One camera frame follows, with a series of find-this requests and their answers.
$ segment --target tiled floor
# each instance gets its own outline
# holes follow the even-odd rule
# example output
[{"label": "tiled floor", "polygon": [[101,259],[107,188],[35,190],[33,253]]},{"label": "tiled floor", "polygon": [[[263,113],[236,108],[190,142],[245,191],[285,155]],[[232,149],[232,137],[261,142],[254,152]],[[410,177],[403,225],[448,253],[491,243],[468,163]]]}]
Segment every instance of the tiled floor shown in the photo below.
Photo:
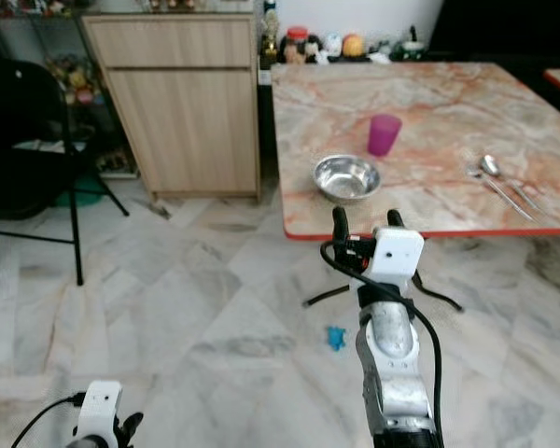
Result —
[{"label": "tiled floor", "polygon": [[[286,239],[274,182],[259,206],[168,203],[168,218],[139,183],[114,187],[130,217],[107,200],[80,211],[84,287],[71,247],[0,237],[0,448],[96,378],[123,382],[120,416],[145,413],[137,448],[370,447],[357,301],[301,308],[345,279]],[[65,237],[69,221],[10,227]],[[412,291],[441,337],[446,446],[560,447],[560,238],[430,240],[420,270],[467,307]],[[341,352],[329,325],[347,329]],[[54,411],[23,446],[64,447],[76,415]]]}]

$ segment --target metal utensil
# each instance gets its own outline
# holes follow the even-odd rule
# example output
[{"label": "metal utensil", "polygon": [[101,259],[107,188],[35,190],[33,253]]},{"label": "metal utensil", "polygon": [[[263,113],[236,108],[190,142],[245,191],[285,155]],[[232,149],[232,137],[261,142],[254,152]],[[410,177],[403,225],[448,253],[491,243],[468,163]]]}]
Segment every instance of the metal utensil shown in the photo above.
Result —
[{"label": "metal utensil", "polygon": [[490,156],[489,154],[483,156],[480,161],[480,165],[487,174],[493,177],[501,178],[504,182],[506,182],[507,185],[512,187],[512,189],[516,191],[516,194],[523,198],[523,201],[528,203],[531,208],[533,208],[534,210],[540,210],[539,206],[531,198],[529,198],[529,196],[523,191],[523,189],[521,189],[518,185],[516,185],[514,182],[511,182],[506,176],[504,176],[504,173],[502,173],[502,170],[500,170],[500,167],[497,164],[494,156]]},{"label": "metal utensil", "polygon": [[511,198],[508,194],[506,194],[506,192],[503,189],[501,189],[496,182],[494,182],[489,177],[485,177],[485,175],[483,175],[483,172],[478,168],[475,168],[474,166],[468,167],[467,175],[475,177],[481,180],[482,182],[484,182],[485,184],[487,184],[493,191],[495,191],[499,195],[500,198],[502,198],[509,205],[511,205],[512,208],[514,208],[514,210],[516,210],[522,217],[528,219],[529,221],[535,220],[531,215],[529,215],[525,210],[523,210],[523,208],[518,203],[516,203],[513,198]]},{"label": "metal utensil", "polygon": [[314,168],[315,184],[336,203],[354,203],[370,197],[380,187],[380,174],[363,159],[329,156]]}]

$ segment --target cabinet drawer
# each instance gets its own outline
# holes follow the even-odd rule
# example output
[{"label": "cabinet drawer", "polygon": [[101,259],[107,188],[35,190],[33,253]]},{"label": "cabinet drawer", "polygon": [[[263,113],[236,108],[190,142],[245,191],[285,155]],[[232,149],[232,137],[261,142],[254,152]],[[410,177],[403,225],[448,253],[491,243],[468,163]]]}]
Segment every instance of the cabinet drawer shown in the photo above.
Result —
[{"label": "cabinet drawer", "polygon": [[108,76],[150,190],[257,191],[250,73],[116,70]]},{"label": "cabinet drawer", "polygon": [[96,21],[90,33],[106,67],[249,67],[248,20]]}]

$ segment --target blue toy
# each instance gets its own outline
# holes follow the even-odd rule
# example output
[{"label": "blue toy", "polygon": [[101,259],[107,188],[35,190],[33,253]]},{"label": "blue toy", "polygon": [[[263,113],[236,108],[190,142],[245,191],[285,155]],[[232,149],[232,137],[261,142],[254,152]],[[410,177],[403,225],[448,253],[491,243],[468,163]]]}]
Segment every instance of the blue toy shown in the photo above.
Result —
[{"label": "blue toy", "polygon": [[328,327],[328,344],[334,351],[338,352],[341,348],[346,347],[346,343],[344,343],[345,332],[345,329]]}]

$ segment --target stainless steel bowl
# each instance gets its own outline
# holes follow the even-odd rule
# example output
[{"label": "stainless steel bowl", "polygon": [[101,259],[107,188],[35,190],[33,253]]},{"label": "stainless steel bowl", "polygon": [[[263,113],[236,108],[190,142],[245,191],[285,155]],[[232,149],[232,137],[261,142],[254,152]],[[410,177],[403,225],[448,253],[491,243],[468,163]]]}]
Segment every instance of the stainless steel bowl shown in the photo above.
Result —
[{"label": "stainless steel bowl", "polygon": [[380,174],[356,156],[329,156],[314,168],[315,184],[336,203],[369,198],[380,187]]}]

